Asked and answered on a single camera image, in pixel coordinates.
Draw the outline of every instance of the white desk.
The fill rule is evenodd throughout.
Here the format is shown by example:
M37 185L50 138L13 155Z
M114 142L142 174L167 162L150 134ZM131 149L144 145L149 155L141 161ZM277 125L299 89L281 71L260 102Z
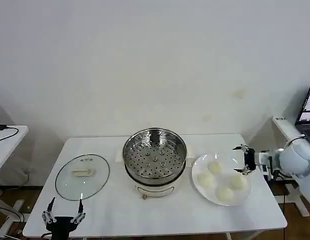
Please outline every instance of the white desk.
M0 168L4 165L4 163L7 161L7 159L10 157L10 155L13 153L13 151L16 149L21 140L29 131L27 126L9 126L9 127L18 128L19 132L13 137L0 141ZM3 131L0 131L0 139L10 136L15 132L16 132L15 129L5 129Z
M4 165L4 163L7 161L7 159L10 157L10 155L13 153L13 151L16 149L16 147L19 145L21 140L24 138L24 136L29 131L27 126L9 126L9 127L15 127L18 128L18 133L10 138L7 138L5 140L0 141L0 168ZM16 132L15 129L5 129L3 131L0 131L0 139L10 136ZM16 201L15 205L13 207L9 206L5 202L3 202L0 199L0 207L6 208L11 211L14 211L17 213L21 218L22 215L18 212L19 209L22 207L24 203L24 200L19 199ZM3 226L0 228L0 238L3 238L5 234L8 232L9 228L11 227L13 222L18 222L19 218L17 218L13 213L0 209L0 212L4 213L5 215L9 216Z
M243 160L233 147L244 143L239 134L182 135L195 157L203 153L231 153ZM74 216L77 201L61 198L55 190L55 179L64 164L79 155L97 154L110 165L110 176L104 188L83 200L86 218L70 233L70 238L154 236L263 231L287 226L273 194L259 171L253 173L253 191L241 206L224 207L202 197L191 183L191 168L186 168L181 185L171 195L143 200L122 163L115 162L127 137L78 137L66 141L55 166L24 228L27 237L46 233L42 212L55 196L53 214Z

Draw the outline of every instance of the wooden floor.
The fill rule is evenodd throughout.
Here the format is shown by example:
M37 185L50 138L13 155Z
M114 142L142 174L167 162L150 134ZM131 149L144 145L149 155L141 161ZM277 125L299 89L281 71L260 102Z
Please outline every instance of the wooden floor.
M286 193L282 184L274 184L271 188L275 195L282 195ZM40 194L40 189L18 189L18 190L9 190L5 191L4 195L2 196L2 200L6 203L13 205L17 199L24 199L25 203L21 212L23 213L30 213L32 208L34 207L36 200ZM304 200L308 211L310 212L310 205L309 203ZM299 211L292 203L285 204L285 217L288 222L287 228L285 228L285 240L310 240L310 216L309 217L302 217L299 214ZM4 223L6 217L0 212L0 227ZM16 230L18 224L14 224L9 234L16 238L23 238L22 236L22 229L25 224L20 224L19 231ZM232 233L231 236L235 240L239 237L243 237L244 233ZM119 237L118 239L128 239L128 237ZM154 237L134 237L134 239L149 239L149 240L225 240L225 234L201 234L201 235L179 235L179 236L154 236ZM261 233L259 236L254 238L255 240L283 240L283 230L271 230L265 231Z

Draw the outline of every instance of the stainless steel steamer basket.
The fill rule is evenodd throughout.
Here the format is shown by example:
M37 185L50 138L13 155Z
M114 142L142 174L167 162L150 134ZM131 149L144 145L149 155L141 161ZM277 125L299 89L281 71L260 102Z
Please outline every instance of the stainless steel steamer basket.
M176 133L148 128L132 135L123 148L128 175L136 182L159 187L175 181L186 166L187 148Z

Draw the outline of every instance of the laptop screen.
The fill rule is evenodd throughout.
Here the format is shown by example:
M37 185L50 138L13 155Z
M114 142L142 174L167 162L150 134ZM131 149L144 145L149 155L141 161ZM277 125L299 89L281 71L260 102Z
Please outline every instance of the laptop screen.
M310 123L310 88L308 90L303 107L298 115L296 123Z

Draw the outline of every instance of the laptop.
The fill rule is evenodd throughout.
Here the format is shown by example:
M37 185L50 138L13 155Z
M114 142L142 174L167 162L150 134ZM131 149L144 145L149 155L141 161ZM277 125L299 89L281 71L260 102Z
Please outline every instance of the laptop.
M310 87L303 103L303 106L299 112L298 118L295 122L295 127L306 135L306 139L310 143Z

